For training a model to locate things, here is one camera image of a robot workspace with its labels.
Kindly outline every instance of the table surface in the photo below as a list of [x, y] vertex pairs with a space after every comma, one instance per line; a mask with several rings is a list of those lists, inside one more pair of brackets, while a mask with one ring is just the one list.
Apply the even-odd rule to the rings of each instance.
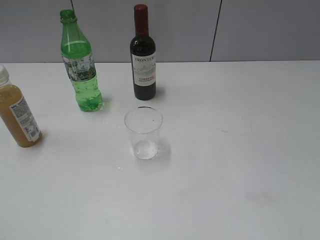
[[[43, 141], [0, 123], [1, 240], [320, 238], [320, 61], [157, 63], [149, 101], [129, 63], [97, 63], [91, 113], [62, 63], [5, 66]], [[163, 114], [152, 160], [124, 125], [144, 105]]]

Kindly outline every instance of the wine label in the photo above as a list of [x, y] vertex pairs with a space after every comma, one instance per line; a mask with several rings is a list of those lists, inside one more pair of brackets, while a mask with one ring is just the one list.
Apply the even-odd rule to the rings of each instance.
[[82, 58], [67, 58], [62, 56], [69, 79], [75, 82], [82, 82], [96, 76], [96, 68], [92, 53]]
[[25, 98], [11, 105], [10, 110], [28, 141], [35, 142], [40, 136], [40, 130]]
[[132, 54], [132, 66], [135, 84], [146, 87], [156, 82], [156, 53], [149, 56]]

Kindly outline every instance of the wine bottle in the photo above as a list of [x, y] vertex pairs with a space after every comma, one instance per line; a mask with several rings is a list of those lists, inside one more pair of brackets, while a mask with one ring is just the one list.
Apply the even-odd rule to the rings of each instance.
[[135, 37], [130, 43], [134, 95], [150, 100], [156, 94], [156, 45], [149, 36], [148, 7], [134, 6]]

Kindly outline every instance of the drinking glass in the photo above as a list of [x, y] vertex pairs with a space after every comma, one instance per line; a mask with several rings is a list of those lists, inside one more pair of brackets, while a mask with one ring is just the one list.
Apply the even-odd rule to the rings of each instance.
[[157, 155], [162, 122], [162, 114], [151, 106], [139, 106], [125, 115], [124, 124], [137, 158], [152, 159]]

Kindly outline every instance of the barcode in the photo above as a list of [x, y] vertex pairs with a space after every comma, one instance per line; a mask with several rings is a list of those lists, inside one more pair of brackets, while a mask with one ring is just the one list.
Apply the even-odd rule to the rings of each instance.
[[38, 128], [36, 127], [33, 132], [30, 133], [31, 137], [33, 138], [38, 133]]

